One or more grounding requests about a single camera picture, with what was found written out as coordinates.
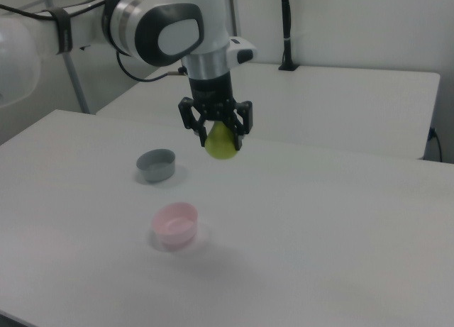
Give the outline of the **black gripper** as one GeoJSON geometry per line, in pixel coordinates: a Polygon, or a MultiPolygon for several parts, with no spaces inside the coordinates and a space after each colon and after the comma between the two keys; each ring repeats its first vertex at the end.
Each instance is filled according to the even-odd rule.
{"type": "Polygon", "coordinates": [[[239,151],[242,139],[253,127],[253,103],[234,103],[231,73],[214,79],[189,79],[189,85],[193,99],[184,97],[178,104],[184,127],[199,137],[204,148],[207,139],[205,121],[227,122],[233,135],[233,146],[239,151]]]}

